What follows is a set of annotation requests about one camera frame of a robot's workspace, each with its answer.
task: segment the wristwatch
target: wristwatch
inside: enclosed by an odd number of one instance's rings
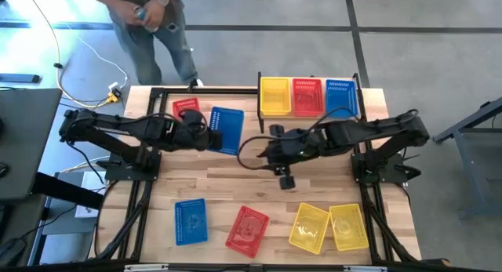
[[[169,4],[169,0],[157,0],[162,6],[167,6]]]

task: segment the gray shirt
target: gray shirt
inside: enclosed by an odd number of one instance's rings
[[[124,0],[124,1],[133,2],[139,6],[144,6],[150,0]],[[183,15],[183,7],[184,4],[181,0],[169,0],[169,4],[166,6],[164,10],[164,17],[162,18],[161,26],[168,26],[171,23],[176,23],[176,21],[179,20],[180,15]],[[108,10],[110,10],[110,18],[115,24],[121,27],[126,26],[124,20],[122,20],[113,9],[108,8]]]

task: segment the bottle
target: bottle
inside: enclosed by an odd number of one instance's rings
[[[141,20],[144,20],[145,16],[147,15],[147,10],[138,6],[134,9],[134,13],[136,15],[138,15],[138,17],[141,19]],[[155,31],[158,30],[158,27],[157,28],[151,28],[151,27],[148,27],[148,26],[144,26],[144,28],[148,31],[148,32],[151,32],[151,33],[154,33]]]

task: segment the plastic basket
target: plastic basket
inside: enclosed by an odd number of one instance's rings
[[[255,258],[264,238],[268,220],[268,216],[243,205],[225,245],[245,256]]]
[[[319,254],[328,222],[329,212],[302,202],[289,236],[289,243],[308,252]]]
[[[174,115],[174,117],[180,119],[180,112],[187,110],[187,109],[200,111],[200,108],[198,107],[197,98],[190,98],[190,99],[178,100],[178,101],[173,102],[173,115]]]
[[[199,198],[180,201],[174,206],[176,245],[189,245],[207,241],[206,200]]]
[[[331,206],[329,214],[339,251],[368,247],[368,237],[358,204]]]
[[[288,78],[261,78],[260,109],[264,115],[287,115],[291,112]]]
[[[322,88],[319,79],[293,79],[294,114],[316,117],[322,114]]]
[[[222,133],[223,142],[219,150],[209,148],[222,154],[237,155],[241,143],[242,126],[244,125],[244,111],[223,107],[213,107],[209,127]]]
[[[331,118],[348,119],[359,115],[358,99],[354,81],[326,80],[326,113],[343,107],[329,115]]]

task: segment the person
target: person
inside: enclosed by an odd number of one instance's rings
[[[154,36],[169,50],[181,81],[203,85],[185,37],[181,0],[97,1],[108,7],[118,41],[131,57],[141,85],[162,84],[161,70],[155,62]],[[145,10],[143,19],[138,14],[141,8]]]

